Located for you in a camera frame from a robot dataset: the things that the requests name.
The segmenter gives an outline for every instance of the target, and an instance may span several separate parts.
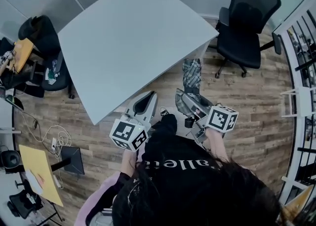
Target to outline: white cable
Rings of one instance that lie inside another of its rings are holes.
[[[64,127],[62,127],[62,126],[60,126],[60,125],[52,125],[52,126],[50,126],[49,129],[47,130],[47,132],[46,132],[45,136],[43,137],[43,139],[42,139],[41,141],[40,141],[40,140],[37,140],[37,138],[36,138],[36,137],[34,136],[34,134],[32,133],[31,129],[30,129],[29,126],[27,125],[26,119],[25,119],[25,116],[23,115],[23,113],[22,113],[22,116],[23,116],[25,125],[27,126],[29,132],[30,132],[31,135],[34,137],[34,139],[35,139],[37,142],[40,142],[40,143],[43,143],[43,141],[45,140],[45,138],[46,138],[46,136],[47,136],[47,134],[48,134],[48,132],[50,131],[51,128],[53,128],[53,127],[59,127],[59,128],[62,128],[62,129],[63,129],[63,130],[61,130],[61,131],[58,132],[58,139],[57,139],[57,141],[56,141],[56,147],[55,147],[57,153],[56,153],[56,152],[53,153],[54,156],[55,156],[55,158],[58,159],[58,162],[60,162],[61,149],[63,148],[63,146],[71,146],[71,144],[72,144],[72,142],[73,142],[73,140],[72,140],[72,138],[71,138],[69,132],[68,132]],[[60,135],[61,133],[65,133],[65,134],[66,134],[66,136],[67,136],[67,141],[66,141],[66,143],[64,143],[64,137],[63,137],[62,135]],[[58,172],[59,172],[59,178],[60,178],[60,181],[61,181],[61,183],[60,183],[60,185],[61,185],[61,186],[60,186],[60,189],[64,189],[64,182],[63,182],[63,179],[61,178],[61,175],[60,175],[60,169],[58,169]]]

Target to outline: desk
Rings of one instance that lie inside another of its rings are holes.
[[[12,70],[14,66],[15,71],[19,73],[32,53],[33,47],[33,43],[27,38],[24,40],[18,40],[14,47],[16,54],[14,59],[10,61],[10,70]]]
[[[64,206],[54,182],[51,166],[48,163],[46,151],[19,145],[25,170],[30,170],[34,176],[40,175],[44,180],[41,196],[59,206]]]
[[[58,34],[93,124],[217,35],[179,0],[98,0]]]

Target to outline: white table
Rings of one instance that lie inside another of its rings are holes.
[[[93,124],[217,35],[179,0],[98,0],[58,34]]]

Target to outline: plaid fabric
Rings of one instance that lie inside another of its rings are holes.
[[[183,63],[183,86],[185,88],[195,87],[199,88],[201,84],[201,63],[199,59],[185,59]],[[176,106],[179,112],[185,114],[188,117],[193,117],[192,111],[184,104],[182,95],[184,91],[177,88],[176,91]],[[192,98],[200,102],[199,95],[188,93]]]

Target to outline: white cube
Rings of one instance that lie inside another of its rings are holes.
[[[148,134],[142,125],[116,119],[110,132],[110,138],[120,148],[137,151],[148,139]]]
[[[225,106],[212,106],[206,126],[223,133],[231,131],[236,124],[238,114],[237,111]]]

